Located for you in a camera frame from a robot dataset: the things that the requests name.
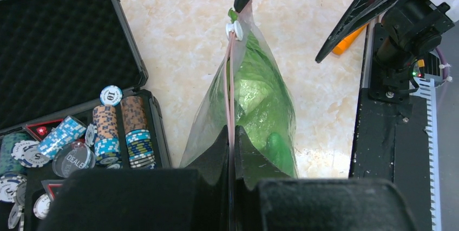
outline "red card symbol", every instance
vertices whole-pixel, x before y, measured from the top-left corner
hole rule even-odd
[[[46,127],[39,127],[37,128],[37,133],[39,135],[46,135],[48,133],[48,130],[46,129]]]

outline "black foam pad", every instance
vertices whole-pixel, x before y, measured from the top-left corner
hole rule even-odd
[[[195,222],[193,215],[207,187],[192,169],[80,170],[65,181],[38,231],[205,230],[196,226],[215,219]]]
[[[0,0],[0,129],[142,84],[117,0]]]

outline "clear acrylic dealer button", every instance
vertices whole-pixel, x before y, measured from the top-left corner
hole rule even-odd
[[[82,142],[72,142],[62,147],[53,160],[53,171],[57,176],[67,178],[74,171],[93,168],[94,153]]]

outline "cable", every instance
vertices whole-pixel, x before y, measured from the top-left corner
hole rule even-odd
[[[435,51],[437,52],[438,58],[440,59],[440,64],[443,65],[440,68],[442,68],[443,81],[445,81],[446,79],[448,79],[450,66],[446,58],[444,57],[442,50],[439,47],[437,47],[435,48]]]

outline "poker chip stack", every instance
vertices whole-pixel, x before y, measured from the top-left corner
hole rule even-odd
[[[0,201],[14,203],[18,187],[27,182],[27,178],[19,173],[6,173],[0,177]]]
[[[131,168],[153,169],[155,156],[142,98],[138,96],[123,98],[121,110]]]
[[[93,110],[97,128],[94,144],[97,165],[109,165],[121,158],[120,141],[116,121],[116,109],[112,105],[99,105]]]
[[[76,141],[85,131],[86,126],[83,123],[68,116],[40,142],[38,151],[52,160],[64,145]]]
[[[26,168],[43,167],[50,161],[50,158],[38,151],[38,144],[38,141],[17,142],[11,150],[11,157]]]
[[[7,173],[25,173],[25,168],[11,156],[11,151],[15,143],[29,139],[24,133],[5,135],[0,147],[0,177]]]

